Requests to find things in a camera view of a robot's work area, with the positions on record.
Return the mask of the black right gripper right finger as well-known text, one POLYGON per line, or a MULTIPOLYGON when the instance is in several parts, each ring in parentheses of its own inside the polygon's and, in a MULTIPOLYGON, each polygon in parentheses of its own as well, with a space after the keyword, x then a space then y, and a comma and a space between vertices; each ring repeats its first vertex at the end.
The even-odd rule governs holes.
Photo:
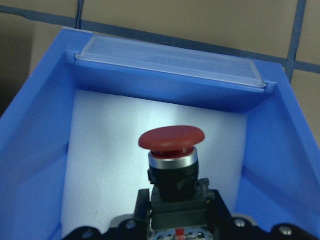
POLYGON ((231 218, 231 214, 219 191, 214 189, 211 192, 213 197, 208 203, 208 223, 210 225, 226 225, 231 218))

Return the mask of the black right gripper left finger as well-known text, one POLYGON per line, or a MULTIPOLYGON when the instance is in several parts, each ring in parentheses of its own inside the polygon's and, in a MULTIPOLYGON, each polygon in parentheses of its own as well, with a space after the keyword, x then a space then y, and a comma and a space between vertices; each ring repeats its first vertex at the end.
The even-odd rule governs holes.
POLYGON ((133 212, 133 220, 149 225, 150 212, 150 190, 148 188, 139 189, 133 212))

